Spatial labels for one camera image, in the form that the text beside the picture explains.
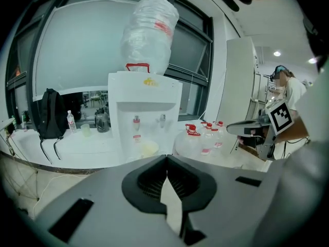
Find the red handle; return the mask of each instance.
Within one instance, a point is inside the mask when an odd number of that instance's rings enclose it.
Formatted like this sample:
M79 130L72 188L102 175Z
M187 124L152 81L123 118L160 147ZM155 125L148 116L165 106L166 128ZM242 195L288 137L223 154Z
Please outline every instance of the red handle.
M131 71L129 69L129 67L147 67L148 68L148 73L150 73L150 65L148 63L127 63L127 65L125 66L129 71Z
M185 125L185 128L186 128L186 130L188 130L186 126L188 126L188 127L189 127L189 126L191 126L191 125L192 125L192 124L190 124L190 123L187 123L187 124Z

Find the cable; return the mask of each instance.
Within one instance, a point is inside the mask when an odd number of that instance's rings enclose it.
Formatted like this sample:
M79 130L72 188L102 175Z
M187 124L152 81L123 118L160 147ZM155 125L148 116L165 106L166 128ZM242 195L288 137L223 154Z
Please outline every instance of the cable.
M79 178L79 179L84 179L84 178L86 178L86 177L78 177L77 175L66 174L66 175L60 175L60 176L58 176L58 177L54 177L54 178L52 178L51 180L49 180L47 186L45 187L45 189L42 191L42 193L41 193L41 195L40 195L39 201L36 202L36 204L35 204L34 207L33 207L33 210L32 210L32 215L33 215L32 218L33 218L33 219L35 218L34 209L35 209L35 207L37 206L37 204L41 201L41 198L42 198L42 196L43 196L43 193L46 191L46 189L48 188L48 186L49 186L49 184L51 183L51 181L53 181L54 179L61 178L61 177L76 177L76 178Z
M281 158L284 159L284 157L286 156L286 146L287 146L287 141L284 142L284 148L283 148L283 153Z
M24 154L21 152L21 150L19 149L19 147L17 146L17 144L15 143L14 139L10 136L10 139L12 140L12 142L14 143L14 145L16 146L16 148L18 149L18 151L22 154L22 156L24 157L24 159L29 163L29 166L31 168L33 168L35 171L37 171L37 169L35 167L32 166L32 163L24 156Z
M10 143L9 143L9 140L8 140L8 142L6 142L5 140L4 140L4 138L2 137L2 135L0 134L0 136L1 136L1 138L2 138L2 140L7 144L7 146L8 146L8 148L9 148L9 151L10 151L10 147L11 147L11 149L13 150L13 148L12 148L12 146L10 145ZM15 157L14 157L14 155L12 154L11 155L12 156L12 159L14 160L14 162L16 162L17 163L17 161L15 160ZM30 189L30 187L26 184L26 182L27 182L27 180L25 180L24 179L24 177L23 177L23 174L21 173L21 171L20 171L20 169L18 168L18 165L16 164L16 169L18 170L18 172L20 173L20 175L21 175L21 177L22 177L22 179L24 180L24 185L26 185L26 187L27 187L27 189L30 191L30 193L31 193L31 195L33 195L34 196L34 193L32 192L32 190ZM35 196L36 198L38 197L38 192L37 192L37 190L36 190L36 188L35 188L35 193L37 193L37 195Z
M289 144L295 144L295 143L298 143L298 142L300 142L301 140L303 140L303 139L307 139L308 140L308 137L304 137L304 138L302 138L302 139L300 139L300 140L298 140L298 141L296 141L296 142L289 142L289 141L287 141Z

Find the water bottle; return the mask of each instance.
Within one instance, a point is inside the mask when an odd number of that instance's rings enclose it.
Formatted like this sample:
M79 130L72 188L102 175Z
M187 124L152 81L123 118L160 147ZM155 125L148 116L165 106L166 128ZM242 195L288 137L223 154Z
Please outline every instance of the water bottle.
M179 133L175 140L175 150L178 155L197 159L202 151L201 135L197 133L196 126L186 124L188 129Z
M215 123L216 131L215 133L215 144L214 148L218 149L223 145L224 140L224 126L223 122L219 121L218 123Z
M14 121L12 122L12 124L14 125L15 130L17 130L17 123L16 123L16 119L15 117L12 115L11 118L14 118Z
M27 127L26 127L26 115L24 112L22 112L22 129L24 130L24 132L27 131Z
M81 107L80 107L80 113L81 113L81 118L82 119L87 119L86 108L84 107L84 105L81 105Z
M72 115L71 110L67 111L67 121L71 133L76 133L77 132L76 122L74 121L74 116Z
M167 0L139 1L121 40L124 66L131 71L163 75L178 19L177 9Z
M201 155L210 154L214 146L214 132L212 131L212 124L209 122L201 130L201 144L202 144Z

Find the white cabinet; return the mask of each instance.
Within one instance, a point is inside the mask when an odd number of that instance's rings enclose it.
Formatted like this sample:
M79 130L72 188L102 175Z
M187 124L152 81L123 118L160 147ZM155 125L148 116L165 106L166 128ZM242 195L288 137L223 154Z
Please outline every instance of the white cabinet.
M254 94L254 72L258 65L255 55L251 38L227 41L226 77L217 121L228 125L246 119ZM236 136L228 135L221 153L228 155L236 143Z
M259 74L258 58L251 38L227 41L226 78L217 121L225 125L257 118L267 102L269 77ZM228 135L221 150L228 155L238 142Z

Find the backpack strap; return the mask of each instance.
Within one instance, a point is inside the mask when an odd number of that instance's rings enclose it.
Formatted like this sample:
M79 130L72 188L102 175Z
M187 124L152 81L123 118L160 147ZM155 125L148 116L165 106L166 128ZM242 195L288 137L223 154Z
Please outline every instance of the backpack strap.
M55 109L56 109L56 99L59 95L58 92L52 92L50 95L50 121L49 124L53 126L54 132L56 133L57 138L63 137L60 129L58 128L57 122L56 122L56 115L55 115Z
M40 117L41 122L39 125L40 139L44 138L48 126L48 98L49 98L49 92L46 91L42 97L42 103L41 103L41 117Z
M42 152L44 153L44 155L46 156L46 158L48 159L48 161L52 164L52 162L50 161L50 159L49 159L48 156L46 155L45 150L43 150L42 142L43 142L43 139L40 138L40 147L41 147L41 150L42 150Z
M59 157L58 154L57 154L56 144L57 144L57 142L58 142L59 140L62 140L62 139L63 139L62 136L59 137L59 138L57 138L56 142L55 142L54 145L53 145L53 149L55 150L55 153L56 153L56 155L57 155L57 157L58 157L59 160L61 160L61 159L60 159L60 157Z

